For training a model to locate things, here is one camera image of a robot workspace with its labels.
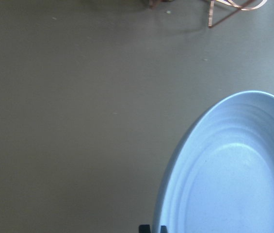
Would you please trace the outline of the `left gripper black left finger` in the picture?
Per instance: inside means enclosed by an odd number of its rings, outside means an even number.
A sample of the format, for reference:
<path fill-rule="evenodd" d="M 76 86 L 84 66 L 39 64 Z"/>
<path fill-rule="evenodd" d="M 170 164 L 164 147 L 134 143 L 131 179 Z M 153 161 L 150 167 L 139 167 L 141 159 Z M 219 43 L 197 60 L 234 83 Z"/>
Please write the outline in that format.
<path fill-rule="evenodd" d="M 149 224 L 142 224 L 138 227 L 138 233 L 151 233 L 151 227 Z"/>

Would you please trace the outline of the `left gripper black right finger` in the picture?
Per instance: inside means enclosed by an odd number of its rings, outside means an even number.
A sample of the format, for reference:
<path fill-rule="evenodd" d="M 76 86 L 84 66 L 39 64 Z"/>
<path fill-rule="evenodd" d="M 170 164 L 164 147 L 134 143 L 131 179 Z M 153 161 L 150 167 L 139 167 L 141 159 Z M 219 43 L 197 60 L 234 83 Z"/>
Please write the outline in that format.
<path fill-rule="evenodd" d="M 165 225 L 161 225 L 160 233 L 167 233 L 167 227 Z"/>

